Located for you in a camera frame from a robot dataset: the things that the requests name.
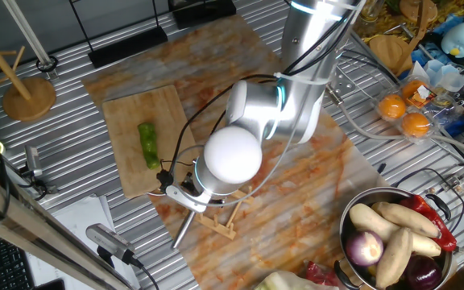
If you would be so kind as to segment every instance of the wooden cutting board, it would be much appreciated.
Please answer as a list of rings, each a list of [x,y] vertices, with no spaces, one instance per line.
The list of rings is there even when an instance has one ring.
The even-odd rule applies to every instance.
[[[157,189],[160,182],[156,179],[156,174],[160,171],[160,167],[155,170],[147,167],[137,126],[144,122],[155,124],[159,159],[172,159],[180,130],[187,122],[175,87],[168,85],[107,101],[103,103],[102,109],[125,197],[137,197]],[[180,149],[194,145],[193,133],[188,128]],[[194,154],[188,152],[188,155],[183,156],[180,161],[190,163],[195,157]],[[176,177],[182,181],[188,169],[179,165],[176,166],[176,170]]]

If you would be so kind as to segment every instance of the marble-patterned mat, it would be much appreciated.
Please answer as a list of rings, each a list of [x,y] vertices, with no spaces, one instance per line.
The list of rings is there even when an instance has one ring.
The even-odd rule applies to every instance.
[[[173,84],[189,118],[241,77],[279,70],[277,56],[240,16],[233,16],[106,68],[83,83],[97,106]],[[205,143],[225,104],[226,96],[191,125],[197,143]],[[263,165],[251,186],[269,173],[284,146],[265,142]],[[344,206],[357,193],[384,183],[323,110],[311,140],[290,147],[254,203],[241,205],[234,241],[194,222],[180,252],[203,289],[251,288],[275,269],[304,270],[306,259],[331,266],[342,257],[338,223]],[[186,209],[167,198],[151,200],[175,236]],[[205,215],[216,213],[226,223],[232,209],[209,209]]]

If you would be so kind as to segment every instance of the orange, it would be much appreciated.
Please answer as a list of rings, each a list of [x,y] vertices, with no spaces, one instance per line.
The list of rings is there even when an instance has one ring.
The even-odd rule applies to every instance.
[[[400,118],[406,113],[406,104],[399,95],[387,95],[379,102],[379,112],[384,119]]]
[[[429,132],[429,120],[420,113],[410,113],[402,118],[402,131],[408,137],[420,138]]]
[[[421,85],[427,87],[427,84],[419,80],[414,80],[407,83],[402,88],[402,97],[404,98],[404,100],[408,100],[410,97],[412,97],[412,95],[415,94],[416,90],[420,88]]]

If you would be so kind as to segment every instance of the wooden base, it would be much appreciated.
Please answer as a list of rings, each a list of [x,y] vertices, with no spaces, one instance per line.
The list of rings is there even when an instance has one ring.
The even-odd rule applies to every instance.
[[[246,196],[246,193],[242,192],[241,190],[232,193],[231,196],[235,199],[242,198]],[[196,215],[195,220],[200,222],[203,226],[210,228],[211,230],[217,232],[218,234],[229,238],[230,240],[234,240],[236,232],[234,231],[234,223],[232,222],[235,218],[235,215],[238,213],[239,207],[242,203],[246,203],[251,205],[254,202],[253,197],[248,197],[244,201],[240,201],[234,207],[234,211],[229,217],[229,220],[226,222],[226,225],[222,225],[218,222],[217,214],[213,215],[213,218],[209,218],[203,215],[203,213],[199,213]]]
[[[397,62],[408,46],[405,41],[396,36],[381,35],[370,40],[369,44],[374,54],[380,58],[392,72],[397,73],[400,71],[401,68],[397,68]],[[412,68],[411,56],[406,59],[402,66],[403,68],[401,71]]]
[[[31,100],[25,100],[12,85],[3,96],[3,109],[10,118],[32,121],[46,114],[55,104],[55,88],[41,77],[25,78],[22,83],[30,91]]]
[[[433,21],[438,16],[438,9],[431,0],[424,0],[428,3],[429,11],[427,12],[427,22]],[[399,3],[400,12],[402,15],[413,21],[418,21],[418,2],[417,0],[401,0]]]

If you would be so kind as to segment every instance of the blue plush toy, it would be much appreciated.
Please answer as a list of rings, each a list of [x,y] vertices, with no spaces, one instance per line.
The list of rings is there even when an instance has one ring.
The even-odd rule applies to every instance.
[[[456,58],[464,57],[464,23],[453,27],[445,34],[441,41],[441,49]]]

